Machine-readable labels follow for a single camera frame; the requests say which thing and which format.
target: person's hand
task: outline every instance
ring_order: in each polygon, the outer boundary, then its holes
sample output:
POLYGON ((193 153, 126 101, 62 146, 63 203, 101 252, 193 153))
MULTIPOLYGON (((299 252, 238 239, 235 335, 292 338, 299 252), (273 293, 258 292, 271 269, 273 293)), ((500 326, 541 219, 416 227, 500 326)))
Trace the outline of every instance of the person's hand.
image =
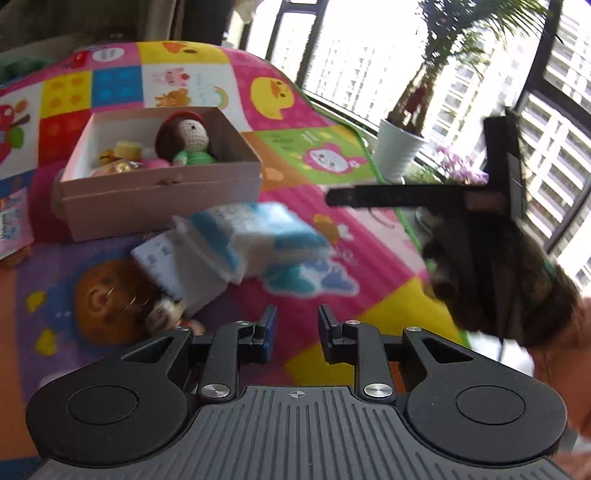
POLYGON ((591 480, 591 453, 558 453, 553 460, 574 480, 591 480))
POLYGON ((525 347, 562 330, 579 300, 572 280, 535 240, 497 216, 442 221, 423 257, 436 263, 432 292, 459 328, 525 347))

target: purple flowers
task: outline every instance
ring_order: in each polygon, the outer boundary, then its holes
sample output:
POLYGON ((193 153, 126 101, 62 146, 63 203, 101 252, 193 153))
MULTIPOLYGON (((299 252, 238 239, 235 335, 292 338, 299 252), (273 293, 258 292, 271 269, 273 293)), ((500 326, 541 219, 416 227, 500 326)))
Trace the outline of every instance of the purple flowers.
POLYGON ((470 155, 461 157, 452 152, 449 147, 437 147, 439 166, 449 183, 461 185, 486 185, 488 174, 474 168, 474 160, 470 155))

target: white flower pot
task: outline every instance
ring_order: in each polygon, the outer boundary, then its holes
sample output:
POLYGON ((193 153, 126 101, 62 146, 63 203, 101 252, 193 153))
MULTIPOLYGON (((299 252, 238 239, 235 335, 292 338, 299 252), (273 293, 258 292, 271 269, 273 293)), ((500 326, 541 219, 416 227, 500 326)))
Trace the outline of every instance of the white flower pot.
POLYGON ((427 140, 393 126, 387 120, 379 125, 378 145, 374 151, 374 164, 384 180, 399 183, 427 140))

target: blue and white package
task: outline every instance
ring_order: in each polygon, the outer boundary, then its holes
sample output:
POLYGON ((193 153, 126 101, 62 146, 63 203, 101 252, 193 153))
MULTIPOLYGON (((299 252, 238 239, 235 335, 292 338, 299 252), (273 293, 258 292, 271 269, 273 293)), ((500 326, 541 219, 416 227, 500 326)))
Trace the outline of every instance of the blue and white package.
POLYGON ((332 254, 329 242, 282 203, 221 205, 174 221, 195 253, 236 285, 269 265, 299 265, 332 254))

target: play mat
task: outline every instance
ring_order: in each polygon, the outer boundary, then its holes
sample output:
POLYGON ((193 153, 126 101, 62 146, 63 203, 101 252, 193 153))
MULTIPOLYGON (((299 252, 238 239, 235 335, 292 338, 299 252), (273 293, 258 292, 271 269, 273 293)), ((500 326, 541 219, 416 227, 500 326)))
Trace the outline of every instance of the play mat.
POLYGON ((79 52, 0 90, 0 197, 27 187, 33 255, 0 273, 0 478, 37 460, 24 411, 34 392, 107 350, 79 335, 74 295, 87 294, 123 261, 140 236, 71 244, 52 213, 51 188, 93 112, 218 106, 259 154, 261 200, 285 203, 333 244, 328 261, 289 276, 248 280, 198 314, 209 331, 279 309, 274 360, 243 369, 243 380, 351 384, 352 367, 324 363, 317 308, 399 335, 419 325, 461 342, 447 311, 421 291, 426 269, 392 210, 329 209, 326 186, 375 182, 369 154, 352 129, 316 112, 281 72, 239 50, 178 41, 113 44, 79 52), (95 268, 89 278, 85 275, 95 268))

